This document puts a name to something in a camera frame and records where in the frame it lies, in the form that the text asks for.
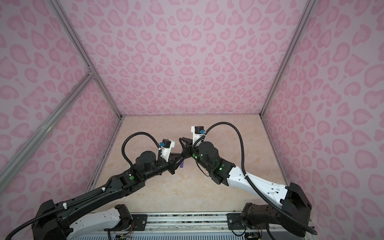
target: pink wall panel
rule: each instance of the pink wall panel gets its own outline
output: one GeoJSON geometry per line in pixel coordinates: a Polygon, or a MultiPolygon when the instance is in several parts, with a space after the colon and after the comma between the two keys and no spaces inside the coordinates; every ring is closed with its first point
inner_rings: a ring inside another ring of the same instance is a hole
{"type": "Polygon", "coordinates": [[[63,0],[123,114],[258,113],[306,0],[63,0]]]}
{"type": "Polygon", "coordinates": [[[266,122],[320,239],[384,239],[384,1],[320,1],[266,122]]]}
{"type": "Polygon", "coordinates": [[[0,3],[0,172],[84,67],[44,0],[0,3]]]}
{"type": "MultiPolygon", "coordinates": [[[[100,89],[91,82],[0,196],[0,238],[33,218],[41,203],[85,192],[116,121],[100,89]]],[[[15,239],[32,239],[31,234],[28,227],[15,239]]]]}

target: black mounting plate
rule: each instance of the black mounting plate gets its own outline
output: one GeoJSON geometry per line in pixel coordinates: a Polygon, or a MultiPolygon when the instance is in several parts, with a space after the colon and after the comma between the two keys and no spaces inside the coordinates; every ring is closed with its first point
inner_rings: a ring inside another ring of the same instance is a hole
{"type": "Polygon", "coordinates": [[[132,214],[132,220],[135,223],[133,231],[144,231],[147,225],[147,214],[132,214]]]}
{"type": "Polygon", "coordinates": [[[240,214],[226,214],[229,230],[244,230],[240,214]]]}

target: ventilation grille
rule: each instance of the ventilation grille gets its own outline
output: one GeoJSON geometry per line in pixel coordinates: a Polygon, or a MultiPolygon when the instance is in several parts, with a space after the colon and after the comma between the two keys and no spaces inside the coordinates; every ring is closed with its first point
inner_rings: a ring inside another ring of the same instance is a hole
{"type": "MultiPolygon", "coordinates": [[[[73,240],[108,240],[107,234],[96,233],[77,237],[73,240]]],[[[233,233],[137,233],[131,240],[244,240],[233,233]]]]}

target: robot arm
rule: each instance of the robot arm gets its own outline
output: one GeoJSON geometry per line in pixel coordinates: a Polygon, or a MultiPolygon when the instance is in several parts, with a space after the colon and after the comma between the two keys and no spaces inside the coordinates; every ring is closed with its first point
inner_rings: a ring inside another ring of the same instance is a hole
{"type": "MultiPolygon", "coordinates": [[[[164,139],[162,148],[170,153],[171,144],[164,139]]],[[[143,152],[136,163],[119,175],[112,176],[105,185],[79,197],[54,204],[52,200],[41,204],[36,216],[65,207],[32,224],[35,240],[67,240],[100,229],[125,230],[131,225],[131,216],[124,205],[117,205],[105,212],[90,214],[93,210],[113,200],[126,197],[145,186],[145,181],[165,171],[175,173],[184,160],[180,154],[167,154],[156,160],[152,151],[143,152]]]]}
{"type": "Polygon", "coordinates": [[[246,176],[259,190],[260,193],[257,193],[240,167],[221,158],[211,142],[203,141],[204,138],[199,142],[201,136],[205,135],[204,127],[193,126],[191,131],[193,139],[188,146],[183,148],[185,158],[192,156],[209,173],[209,177],[215,183],[237,187],[261,198],[263,195],[270,201],[270,204],[278,208],[270,205],[246,204],[241,214],[244,226],[253,229],[261,223],[280,224],[296,236],[305,236],[306,229],[299,227],[293,219],[308,228],[312,205],[299,185],[276,184],[246,172],[246,176]]]}

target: black cable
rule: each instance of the black cable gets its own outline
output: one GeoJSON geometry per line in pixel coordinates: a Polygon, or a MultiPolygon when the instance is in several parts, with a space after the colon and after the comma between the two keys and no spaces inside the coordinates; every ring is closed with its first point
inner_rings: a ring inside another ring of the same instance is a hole
{"type": "Polygon", "coordinates": [[[229,125],[231,126],[237,133],[238,137],[239,137],[239,140],[240,140],[240,148],[241,148],[241,170],[245,176],[245,179],[248,181],[249,185],[251,185],[251,187],[255,190],[255,192],[261,197],[261,199],[263,199],[265,202],[267,202],[269,205],[271,205],[273,208],[275,208],[279,213],[281,213],[281,215],[283,215],[285,218],[287,218],[288,220],[290,220],[291,222],[293,222],[294,224],[298,225],[299,227],[305,229],[307,232],[313,234],[313,235],[317,235],[317,231],[313,228],[311,228],[310,226],[304,224],[303,222],[297,220],[296,218],[294,218],[291,214],[287,213],[286,211],[284,211],[283,209],[279,208],[278,206],[276,206],[276,204],[274,204],[273,202],[271,202],[271,200],[269,200],[254,184],[253,182],[251,181],[251,179],[248,177],[247,175],[247,172],[245,171],[245,164],[244,164],[244,144],[243,144],[243,139],[241,137],[241,134],[239,132],[239,130],[237,130],[237,128],[232,124],[232,123],[229,123],[229,122],[218,122],[218,123],[215,123],[213,124],[212,126],[210,126],[207,131],[205,132],[205,135],[201,136],[194,144],[193,144],[193,148],[196,146],[196,144],[200,141],[200,140],[204,140],[205,136],[207,135],[207,133],[212,129],[214,128],[215,126],[217,125],[221,125],[221,124],[225,124],[225,125],[229,125]]]}
{"type": "Polygon", "coordinates": [[[160,145],[157,143],[157,141],[155,140],[154,137],[152,137],[152,135],[150,135],[149,133],[146,133],[146,132],[136,132],[132,135],[130,135],[129,137],[127,137],[127,139],[125,139],[125,141],[123,142],[122,146],[121,146],[121,154],[122,156],[124,157],[124,159],[130,164],[130,166],[132,167],[133,163],[131,162],[131,160],[127,157],[127,155],[125,154],[125,145],[127,145],[127,142],[133,138],[134,136],[137,136],[137,135],[145,135],[145,136],[148,136],[152,139],[152,141],[156,144],[156,147],[159,149],[159,153],[157,155],[157,162],[160,162],[160,158],[161,158],[161,150],[160,150],[160,145]]]}
{"type": "MultiPolygon", "coordinates": [[[[231,224],[231,231],[232,231],[233,234],[235,234],[235,232],[234,232],[233,229],[232,229],[232,225],[233,225],[234,223],[235,223],[235,222],[233,222],[233,223],[231,224]]],[[[243,235],[245,234],[245,231],[247,230],[247,228],[246,228],[244,225],[243,225],[243,227],[244,227],[244,231],[243,231],[243,233],[240,234],[240,235],[235,234],[236,236],[241,237],[241,236],[243,236],[243,235]]]]}
{"type": "Polygon", "coordinates": [[[266,231],[269,235],[269,237],[272,239],[272,240],[276,240],[276,238],[273,237],[272,233],[269,231],[269,224],[267,223],[266,224],[266,231]]]}
{"type": "Polygon", "coordinates": [[[208,173],[208,175],[207,174],[205,174],[205,172],[203,172],[203,170],[200,168],[200,166],[199,166],[199,164],[196,162],[196,165],[197,165],[197,167],[200,169],[200,171],[206,176],[206,177],[209,177],[209,173],[208,173]]]}
{"type": "MultiPolygon", "coordinates": [[[[112,181],[113,178],[116,177],[116,176],[117,176],[117,175],[112,176],[112,177],[110,177],[110,178],[108,179],[107,183],[104,185],[104,187],[105,187],[106,189],[109,187],[109,185],[111,184],[111,181],[112,181]]],[[[79,200],[77,200],[77,201],[75,201],[75,202],[72,202],[72,203],[70,203],[70,204],[67,205],[67,209],[69,209],[69,208],[72,207],[73,205],[78,205],[78,204],[80,204],[80,203],[82,203],[82,202],[88,201],[88,200],[90,200],[90,199],[96,197],[97,195],[99,195],[99,194],[101,194],[101,193],[103,193],[103,192],[104,192],[104,191],[103,191],[102,189],[100,189],[100,190],[98,190],[97,192],[95,192],[94,194],[92,194],[92,195],[90,195],[90,196],[88,196],[88,197],[86,197],[86,198],[79,199],[79,200]]],[[[23,228],[25,228],[25,227],[31,225],[31,224],[34,223],[34,222],[37,222],[37,221],[40,220],[40,219],[43,219],[43,218],[45,218],[45,217],[47,217],[47,216],[49,216],[49,215],[52,215],[52,214],[54,214],[54,213],[61,212],[61,211],[63,211],[63,210],[65,210],[64,207],[60,207],[60,208],[57,208],[57,209],[54,209],[54,210],[50,210],[50,211],[48,211],[48,212],[45,212],[45,213],[41,214],[41,215],[38,216],[38,217],[35,217],[35,218],[33,218],[33,219],[31,219],[31,220],[29,220],[29,221],[27,221],[27,222],[21,224],[20,226],[18,226],[17,228],[15,228],[12,232],[10,232],[10,233],[8,234],[8,236],[5,238],[5,240],[11,240],[11,238],[12,238],[16,233],[18,233],[19,231],[21,231],[23,228]]]]}
{"type": "Polygon", "coordinates": [[[109,228],[107,230],[107,233],[108,233],[108,240],[112,240],[112,238],[111,238],[111,230],[109,228]]]}

